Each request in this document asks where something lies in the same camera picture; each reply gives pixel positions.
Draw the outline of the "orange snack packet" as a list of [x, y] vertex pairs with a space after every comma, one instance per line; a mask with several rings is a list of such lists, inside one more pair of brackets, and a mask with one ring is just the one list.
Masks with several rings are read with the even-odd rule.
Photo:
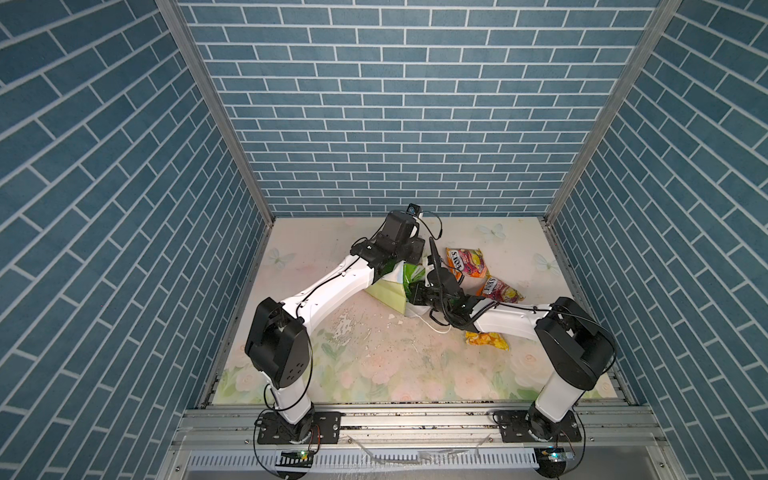
[[489, 275], [480, 249], [447, 248], [446, 262], [457, 281], [466, 277], [481, 279]]

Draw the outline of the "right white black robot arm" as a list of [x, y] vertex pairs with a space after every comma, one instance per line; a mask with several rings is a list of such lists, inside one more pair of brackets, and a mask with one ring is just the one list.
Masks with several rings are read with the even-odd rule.
[[446, 268], [431, 270], [407, 287], [408, 301], [426, 306], [455, 329], [536, 340], [553, 373], [528, 410], [529, 432], [540, 441], [559, 435], [582, 396], [613, 365], [615, 337], [569, 297], [544, 306], [519, 305], [470, 295]]

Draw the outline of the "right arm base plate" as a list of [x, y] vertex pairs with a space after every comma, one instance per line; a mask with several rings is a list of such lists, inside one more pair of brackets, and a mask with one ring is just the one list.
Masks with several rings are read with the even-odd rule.
[[499, 429], [503, 443], [555, 442], [583, 439], [583, 430], [572, 411], [554, 422], [535, 409], [495, 410], [491, 419]]

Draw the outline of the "yellow snack packet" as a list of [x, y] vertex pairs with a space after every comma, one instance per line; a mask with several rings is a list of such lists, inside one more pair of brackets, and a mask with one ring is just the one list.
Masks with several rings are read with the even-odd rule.
[[465, 333], [465, 342], [473, 346], [491, 346], [499, 350], [507, 351], [508, 342], [498, 333]]

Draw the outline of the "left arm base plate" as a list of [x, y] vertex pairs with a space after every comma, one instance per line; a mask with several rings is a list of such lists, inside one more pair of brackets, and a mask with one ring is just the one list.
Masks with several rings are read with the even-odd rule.
[[339, 411], [310, 410], [297, 424], [288, 422], [280, 413], [263, 411], [255, 423], [258, 445], [291, 445], [319, 442], [321, 446], [337, 444], [342, 414]]

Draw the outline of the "colourful paper gift bag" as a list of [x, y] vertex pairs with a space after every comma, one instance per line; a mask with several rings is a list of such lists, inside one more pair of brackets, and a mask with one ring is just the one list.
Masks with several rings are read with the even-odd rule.
[[431, 330], [438, 334], [447, 334], [452, 327], [447, 323], [436, 320], [433, 317], [434, 311], [422, 300], [415, 299], [416, 305], [406, 301], [403, 289], [403, 264], [404, 261], [390, 262], [385, 267], [385, 274], [376, 280], [365, 292], [389, 307], [394, 312], [407, 318], [416, 318], [428, 325]]

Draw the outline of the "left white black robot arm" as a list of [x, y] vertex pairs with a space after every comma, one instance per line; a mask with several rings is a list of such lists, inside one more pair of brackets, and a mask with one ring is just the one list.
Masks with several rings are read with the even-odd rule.
[[267, 379], [275, 401], [270, 410], [288, 425], [299, 425], [313, 409], [309, 383], [303, 379], [304, 372], [313, 368], [311, 333], [392, 267], [421, 258], [425, 244], [419, 236], [421, 217], [416, 204], [388, 213], [374, 235], [355, 241], [332, 272], [291, 297], [280, 301], [267, 297], [256, 306], [244, 353]]

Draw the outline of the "multicolour snack packet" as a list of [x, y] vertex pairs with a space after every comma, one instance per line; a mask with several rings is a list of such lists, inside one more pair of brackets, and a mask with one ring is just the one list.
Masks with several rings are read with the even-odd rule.
[[495, 276], [488, 276], [477, 294], [500, 303], [518, 303], [525, 299], [517, 289]]

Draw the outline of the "green snack packet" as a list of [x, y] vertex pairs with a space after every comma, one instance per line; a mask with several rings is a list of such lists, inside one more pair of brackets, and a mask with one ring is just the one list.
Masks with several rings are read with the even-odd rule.
[[421, 264], [403, 264], [403, 289], [406, 301], [416, 305], [417, 290], [424, 286], [425, 267]]

